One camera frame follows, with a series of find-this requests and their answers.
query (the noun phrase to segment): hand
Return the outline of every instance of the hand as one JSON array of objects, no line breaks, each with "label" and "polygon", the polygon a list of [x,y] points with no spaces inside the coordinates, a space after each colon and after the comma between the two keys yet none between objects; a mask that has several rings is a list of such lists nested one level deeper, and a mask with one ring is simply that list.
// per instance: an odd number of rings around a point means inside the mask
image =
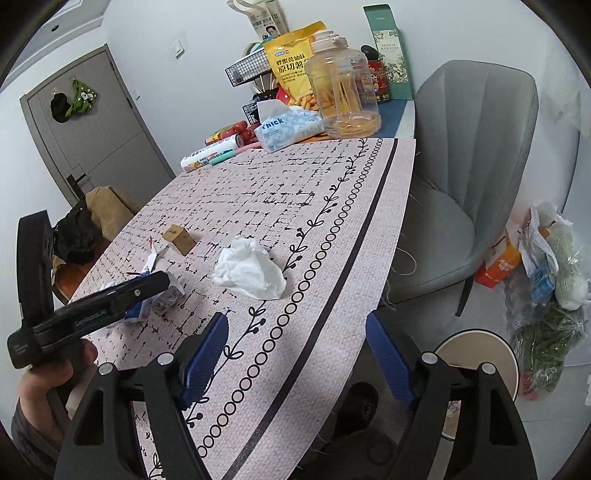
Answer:
[{"label": "hand", "polygon": [[[84,339],[84,358],[86,365],[95,362],[98,351]],[[70,361],[53,362],[33,367],[21,377],[18,395],[21,410],[27,421],[55,448],[60,448],[65,432],[56,423],[47,401],[47,392],[66,383],[74,374]]]}]

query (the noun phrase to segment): black stripe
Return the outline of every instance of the black stripe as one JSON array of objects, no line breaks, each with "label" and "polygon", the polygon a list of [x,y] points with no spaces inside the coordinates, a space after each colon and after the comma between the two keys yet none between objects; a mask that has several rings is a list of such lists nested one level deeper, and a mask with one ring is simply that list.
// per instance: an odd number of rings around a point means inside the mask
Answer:
[{"label": "black stripe", "polygon": [[275,396],[275,399],[271,403],[271,406],[269,406],[269,409],[265,413],[261,422],[259,423],[259,425],[257,425],[255,431],[252,433],[252,435],[248,439],[246,445],[244,446],[244,448],[241,450],[241,452],[238,454],[238,456],[234,460],[234,463],[230,466],[230,468],[228,469],[226,474],[223,476],[222,480],[232,480],[236,476],[236,474],[238,473],[240,468],[242,468],[242,465],[244,465],[244,462],[246,462],[249,455],[255,449],[256,444],[261,440],[261,437],[267,431],[267,428],[269,427],[269,425],[273,421],[273,418],[275,418],[275,415],[277,414],[277,412],[279,411],[279,409],[283,405],[283,402],[285,401],[285,399],[289,395],[291,388],[296,383],[296,380],[299,377],[302,369],[304,368],[304,365],[308,361],[308,358],[310,357],[310,354],[312,353],[312,350],[314,349],[314,347],[316,345],[318,337],[320,336],[320,332],[322,332],[322,329],[324,328],[324,325],[326,324],[326,320],[328,320],[330,312],[332,312],[332,309],[335,306],[337,299],[339,298],[340,292],[341,292],[341,290],[343,290],[343,287],[345,286],[345,282],[347,281],[349,273],[351,272],[351,269],[353,268],[353,264],[355,263],[355,259],[357,259],[357,255],[359,254],[359,250],[361,249],[361,245],[363,244],[363,240],[365,239],[365,235],[366,235],[366,233],[369,229],[369,226],[371,224],[371,221],[374,217],[375,209],[378,206],[379,198],[380,198],[382,191],[384,189],[386,179],[388,178],[388,173],[390,171],[390,167],[392,166],[392,161],[394,159],[394,154],[396,153],[396,146],[397,145],[398,145],[398,139],[396,138],[396,139],[394,139],[394,146],[392,147],[392,151],[390,152],[390,157],[388,159],[388,162],[386,163],[386,168],[384,169],[384,173],[382,174],[382,178],[379,181],[378,189],[376,190],[375,195],[374,195],[374,199],[373,199],[371,205],[369,206],[368,214],[365,217],[365,221],[363,222],[363,225],[361,226],[361,230],[359,231],[359,235],[357,236],[357,240],[355,241],[355,244],[353,245],[353,248],[351,249],[351,253],[349,254],[349,258],[347,259],[345,266],[343,267],[343,271],[341,272],[340,277],[337,280],[335,287],[333,288],[333,291],[331,292],[331,294],[329,296],[329,299],[327,300],[326,304],[324,305],[324,308],[322,309],[322,312],[320,313],[318,320],[316,320],[316,324],[312,328],[312,331],[310,332],[310,336],[306,340],[306,344],[304,345],[304,348],[301,351],[300,356],[295,361],[294,366],[291,369],[291,372],[287,375],[285,382],[281,386],[279,392]]}]

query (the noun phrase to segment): door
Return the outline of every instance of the door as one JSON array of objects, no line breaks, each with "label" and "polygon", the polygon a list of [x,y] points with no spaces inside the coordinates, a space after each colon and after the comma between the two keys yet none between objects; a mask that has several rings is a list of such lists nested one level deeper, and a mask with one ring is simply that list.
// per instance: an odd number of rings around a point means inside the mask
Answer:
[{"label": "door", "polygon": [[[111,186],[143,206],[174,178],[120,78],[105,46],[21,100],[41,156],[71,204],[95,187]],[[63,92],[71,103],[74,79],[98,96],[88,113],[59,123],[51,116],[51,100]]]}]

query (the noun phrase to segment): orange box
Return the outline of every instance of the orange box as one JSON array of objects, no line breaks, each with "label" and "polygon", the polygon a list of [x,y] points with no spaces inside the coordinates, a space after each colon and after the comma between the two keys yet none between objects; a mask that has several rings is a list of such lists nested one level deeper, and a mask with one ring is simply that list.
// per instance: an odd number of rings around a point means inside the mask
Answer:
[{"label": "orange box", "polygon": [[517,242],[520,233],[519,226],[509,220],[503,236],[488,249],[484,264],[476,272],[475,280],[478,283],[494,288],[519,266],[521,254],[517,249]]}]

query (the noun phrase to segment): gray chair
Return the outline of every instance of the gray chair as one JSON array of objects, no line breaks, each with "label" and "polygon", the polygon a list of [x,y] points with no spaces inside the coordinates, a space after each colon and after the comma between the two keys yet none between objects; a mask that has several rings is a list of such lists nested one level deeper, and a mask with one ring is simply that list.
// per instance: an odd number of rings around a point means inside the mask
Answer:
[{"label": "gray chair", "polygon": [[520,70],[452,60],[420,87],[415,108],[417,157],[388,300],[465,280],[460,316],[483,254],[515,202],[534,135],[537,89]]}]

